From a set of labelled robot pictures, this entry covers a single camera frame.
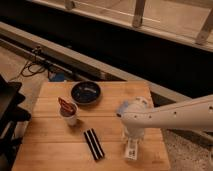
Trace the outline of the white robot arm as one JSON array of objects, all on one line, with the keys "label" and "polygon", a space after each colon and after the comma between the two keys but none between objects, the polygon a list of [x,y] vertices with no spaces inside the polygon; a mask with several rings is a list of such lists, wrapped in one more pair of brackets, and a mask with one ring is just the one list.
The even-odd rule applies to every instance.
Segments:
[{"label": "white robot arm", "polygon": [[126,103],[120,114],[128,139],[139,140],[145,128],[213,132],[213,95],[149,108],[144,97]]}]

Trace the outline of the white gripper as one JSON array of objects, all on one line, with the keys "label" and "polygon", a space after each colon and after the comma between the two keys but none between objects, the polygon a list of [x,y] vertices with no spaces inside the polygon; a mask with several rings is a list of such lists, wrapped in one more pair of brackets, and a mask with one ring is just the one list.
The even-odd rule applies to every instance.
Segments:
[{"label": "white gripper", "polygon": [[133,142],[139,142],[144,138],[145,129],[144,128],[135,128],[135,127],[127,127],[123,128],[122,138],[125,143],[129,140]]}]

